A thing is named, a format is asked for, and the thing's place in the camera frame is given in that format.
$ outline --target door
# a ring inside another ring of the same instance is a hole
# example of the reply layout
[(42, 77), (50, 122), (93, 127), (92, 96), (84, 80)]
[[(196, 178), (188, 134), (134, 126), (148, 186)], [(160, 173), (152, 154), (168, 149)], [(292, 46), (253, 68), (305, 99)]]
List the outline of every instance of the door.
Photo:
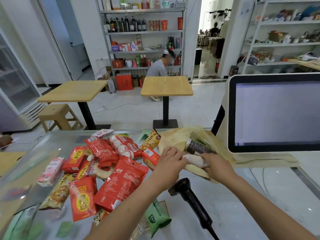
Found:
[(12, 110), (21, 115), (40, 95), (11, 49), (0, 30), (0, 93)]
[(39, 0), (40, 6), (49, 24), (54, 39), (58, 45), (64, 62), (76, 81), (82, 75), (80, 62), (72, 47), (69, 34), (63, 22), (56, 0)]

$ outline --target wooden stool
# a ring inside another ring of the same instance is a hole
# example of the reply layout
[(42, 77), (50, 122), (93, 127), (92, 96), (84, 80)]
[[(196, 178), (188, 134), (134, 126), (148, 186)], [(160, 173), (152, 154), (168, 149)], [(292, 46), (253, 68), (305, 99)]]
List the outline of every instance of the wooden stool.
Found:
[[(66, 114), (70, 112), (73, 116), (71, 119), (66, 118)], [(64, 131), (73, 131), (76, 129), (78, 124), (83, 127), (83, 124), (79, 121), (74, 112), (70, 109), (68, 104), (50, 104), (46, 106), (39, 114), (39, 120), (47, 133), (57, 125), (59, 129)], [(48, 129), (46, 121), (53, 120), (54, 124)], [(70, 126), (69, 121), (75, 121), (75, 124)]]

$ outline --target table base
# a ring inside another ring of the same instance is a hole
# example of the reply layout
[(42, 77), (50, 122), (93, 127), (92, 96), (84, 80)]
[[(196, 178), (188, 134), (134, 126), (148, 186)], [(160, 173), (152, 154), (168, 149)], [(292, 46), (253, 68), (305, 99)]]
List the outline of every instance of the table base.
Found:
[(154, 120), (153, 121), (154, 129), (174, 129), (178, 128), (178, 121), (176, 119), (168, 120), (168, 125), (163, 124), (163, 120)]
[[(96, 130), (102, 130), (102, 129), (110, 129), (110, 124), (96, 124)], [(89, 129), (88, 126), (85, 127), (85, 131), (90, 131), (92, 129)]]

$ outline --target display fridge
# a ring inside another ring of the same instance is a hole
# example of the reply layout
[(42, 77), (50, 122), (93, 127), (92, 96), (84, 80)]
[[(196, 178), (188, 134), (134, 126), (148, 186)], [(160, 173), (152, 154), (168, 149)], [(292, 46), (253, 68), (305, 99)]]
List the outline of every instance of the display fridge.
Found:
[(0, 132), (24, 131), (39, 123), (46, 106), (14, 48), (0, 29)]

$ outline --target black barcode scanner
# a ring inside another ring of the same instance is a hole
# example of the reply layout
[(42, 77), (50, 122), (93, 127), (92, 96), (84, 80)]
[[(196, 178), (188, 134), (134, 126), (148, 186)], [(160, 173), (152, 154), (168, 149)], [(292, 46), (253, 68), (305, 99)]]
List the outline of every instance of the black barcode scanner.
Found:
[(197, 215), (201, 227), (203, 229), (207, 229), (215, 240), (219, 240), (212, 228), (212, 220), (209, 214), (206, 212), (197, 196), (191, 190), (190, 180), (187, 177), (178, 180), (174, 186), (168, 189), (168, 192), (171, 196), (180, 194), (183, 200), (188, 202), (194, 213)]

